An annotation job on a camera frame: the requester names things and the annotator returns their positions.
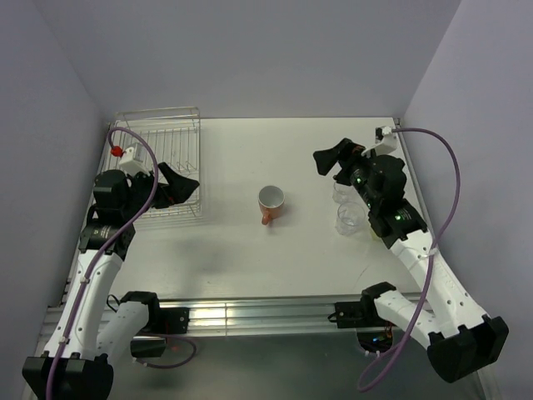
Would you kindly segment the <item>clear plastic cup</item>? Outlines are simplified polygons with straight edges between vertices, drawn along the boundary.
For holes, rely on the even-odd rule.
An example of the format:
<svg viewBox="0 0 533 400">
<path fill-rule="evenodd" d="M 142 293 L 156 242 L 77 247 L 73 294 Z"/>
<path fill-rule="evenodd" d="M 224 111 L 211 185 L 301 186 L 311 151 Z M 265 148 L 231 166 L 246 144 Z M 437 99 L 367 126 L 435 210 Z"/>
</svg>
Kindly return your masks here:
<svg viewBox="0 0 533 400">
<path fill-rule="evenodd" d="M 344 202 L 336 212 L 335 228 L 342 236 L 352 236 L 366 229 L 366 214 L 356 202 Z"/>
<path fill-rule="evenodd" d="M 352 202 L 356 198 L 356 191 L 352 186 L 345 186 L 338 182 L 333 184 L 332 199 L 337 204 Z"/>
</svg>

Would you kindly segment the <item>orange ceramic mug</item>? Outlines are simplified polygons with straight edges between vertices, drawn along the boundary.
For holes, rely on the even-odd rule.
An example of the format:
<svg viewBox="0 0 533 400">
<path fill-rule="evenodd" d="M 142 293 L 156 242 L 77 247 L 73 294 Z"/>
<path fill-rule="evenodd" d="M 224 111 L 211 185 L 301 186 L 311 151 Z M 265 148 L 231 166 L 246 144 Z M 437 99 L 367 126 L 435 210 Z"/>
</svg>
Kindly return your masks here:
<svg viewBox="0 0 533 400">
<path fill-rule="evenodd" d="M 282 215 L 285 193 L 279 187 L 273 185 L 263 187 L 257 199 L 262 213 L 262 225 L 268 225 Z"/>
</svg>

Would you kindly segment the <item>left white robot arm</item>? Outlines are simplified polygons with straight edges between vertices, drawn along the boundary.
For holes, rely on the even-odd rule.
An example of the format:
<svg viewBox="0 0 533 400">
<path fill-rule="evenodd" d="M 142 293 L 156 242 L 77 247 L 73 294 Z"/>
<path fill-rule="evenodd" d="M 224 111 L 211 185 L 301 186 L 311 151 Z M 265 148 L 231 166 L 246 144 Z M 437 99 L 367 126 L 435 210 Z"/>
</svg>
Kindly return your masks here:
<svg viewBox="0 0 533 400">
<path fill-rule="evenodd" d="M 161 162 L 157 170 L 98 174 L 93 204 L 79 240 L 79 254 L 62 316 L 40 356 L 22 367 L 39 399 L 106 399 L 113 366 L 138 334 L 165 337 L 170 326 L 154 292 L 127 292 L 106 325 L 102 316 L 112 284 L 134 238 L 131 220 L 149 208 L 186 202 L 199 183 Z"/>
</svg>

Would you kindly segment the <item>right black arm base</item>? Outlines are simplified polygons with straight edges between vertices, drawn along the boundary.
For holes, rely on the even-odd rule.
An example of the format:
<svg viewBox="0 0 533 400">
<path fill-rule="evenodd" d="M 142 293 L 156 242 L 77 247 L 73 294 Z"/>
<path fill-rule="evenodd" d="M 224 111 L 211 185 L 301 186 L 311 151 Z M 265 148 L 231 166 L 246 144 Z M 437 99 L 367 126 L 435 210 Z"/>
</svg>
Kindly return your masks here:
<svg viewBox="0 0 533 400">
<path fill-rule="evenodd" d="M 355 329 L 361 348 L 370 353 L 383 353 L 393 344 L 394 324 L 367 311 L 361 302 L 336 302 L 327 320 L 339 329 Z"/>
</svg>

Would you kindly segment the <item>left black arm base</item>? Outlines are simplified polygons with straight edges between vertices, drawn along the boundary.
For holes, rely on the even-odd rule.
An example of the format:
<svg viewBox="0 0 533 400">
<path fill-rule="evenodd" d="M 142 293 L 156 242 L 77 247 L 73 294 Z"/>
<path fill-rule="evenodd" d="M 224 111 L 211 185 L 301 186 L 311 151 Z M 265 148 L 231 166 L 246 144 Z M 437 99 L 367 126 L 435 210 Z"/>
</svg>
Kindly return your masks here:
<svg viewBox="0 0 533 400">
<path fill-rule="evenodd" d="M 186 344 L 192 354 L 197 347 L 184 337 L 189 324 L 188 307 L 162 308 L 155 322 L 143 327 L 131 340 L 129 352 L 134 358 L 159 358 L 166 350 L 178 351 L 180 344 Z"/>
</svg>

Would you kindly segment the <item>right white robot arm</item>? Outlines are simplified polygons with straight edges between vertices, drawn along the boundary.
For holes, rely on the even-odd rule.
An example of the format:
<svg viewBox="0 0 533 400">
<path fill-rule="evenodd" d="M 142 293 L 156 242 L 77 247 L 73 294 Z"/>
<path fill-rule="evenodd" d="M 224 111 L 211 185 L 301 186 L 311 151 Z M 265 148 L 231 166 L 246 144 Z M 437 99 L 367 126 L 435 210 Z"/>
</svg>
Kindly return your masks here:
<svg viewBox="0 0 533 400">
<path fill-rule="evenodd" d="M 471 297 L 434 245 L 426 222 L 405 197 L 404 162 L 348 138 L 315 151 L 313 158 L 322 176 L 340 166 L 335 181 L 356 190 L 368 208 L 372 231 L 406 267 L 431 306 L 429 312 L 417 310 L 394 285 L 380 282 L 362 293 L 362 319 L 399 327 L 422 345 L 433 369 L 448 383 L 494 363 L 509 328 Z"/>
</svg>

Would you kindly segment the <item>aluminium mounting rail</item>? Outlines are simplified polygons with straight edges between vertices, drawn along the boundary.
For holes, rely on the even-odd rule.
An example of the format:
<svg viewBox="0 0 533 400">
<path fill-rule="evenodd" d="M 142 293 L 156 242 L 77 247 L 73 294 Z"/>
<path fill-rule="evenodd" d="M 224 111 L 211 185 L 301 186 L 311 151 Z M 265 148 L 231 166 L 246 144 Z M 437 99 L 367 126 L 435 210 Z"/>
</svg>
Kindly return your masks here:
<svg viewBox="0 0 533 400">
<path fill-rule="evenodd" d="M 188 312 L 183 322 L 177 318 L 178 325 L 187 325 L 184 335 L 195 338 L 333 333 L 338 329 L 336 324 L 328 322 L 327 316 L 333 313 L 334 304 L 359 300 L 361 296 L 163 301 L 160 311 L 185 308 Z M 62 308 L 48 309 L 38 335 L 40 343 L 46 344 L 54 333 L 61 335 L 66 327 L 60 323 L 62 311 Z M 97 336 L 104 328 L 106 331 L 112 328 L 113 337 L 115 333 L 129 335 L 127 339 L 142 329 L 148 319 L 148 306 L 140 302 L 121 304 L 117 312 L 107 310 L 106 306 Z"/>
</svg>

